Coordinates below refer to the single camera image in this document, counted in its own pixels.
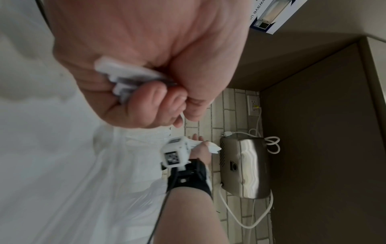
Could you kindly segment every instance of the wall outlet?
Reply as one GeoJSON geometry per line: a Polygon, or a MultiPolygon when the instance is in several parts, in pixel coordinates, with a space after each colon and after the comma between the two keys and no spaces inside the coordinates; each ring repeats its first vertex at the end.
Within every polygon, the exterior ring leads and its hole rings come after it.
{"type": "Polygon", "coordinates": [[[246,100],[248,102],[248,115],[249,116],[258,116],[260,114],[260,109],[257,109],[255,106],[260,106],[258,96],[247,96],[246,100]]]}

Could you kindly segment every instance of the cardboard box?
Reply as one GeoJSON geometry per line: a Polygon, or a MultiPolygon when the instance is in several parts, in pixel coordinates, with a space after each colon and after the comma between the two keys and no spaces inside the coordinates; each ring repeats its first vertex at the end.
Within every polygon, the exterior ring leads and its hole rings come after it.
{"type": "Polygon", "coordinates": [[[307,0],[256,0],[250,15],[250,28],[275,33],[307,0]]]}

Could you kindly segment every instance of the fingernail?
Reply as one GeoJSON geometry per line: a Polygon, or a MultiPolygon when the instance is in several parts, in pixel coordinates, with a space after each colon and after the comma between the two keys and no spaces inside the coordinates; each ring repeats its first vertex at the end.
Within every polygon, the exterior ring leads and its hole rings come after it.
{"type": "Polygon", "coordinates": [[[185,103],[186,99],[186,96],[176,97],[170,106],[170,114],[175,114],[177,110],[179,110],[179,108],[185,103]]]}
{"type": "Polygon", "coordinates": [[[172,113],[173,117],[179,116],[186,109],[186,103],[183,103],[174,113],[172,113]]]}
{"type": "Polygon", "coordinates": [[[161,104],[162,100],[164,100],[164,97],[167,92],[168,91],[164,88],[157,89],[153,96],[153,105],[158,107],[161,104]]]}

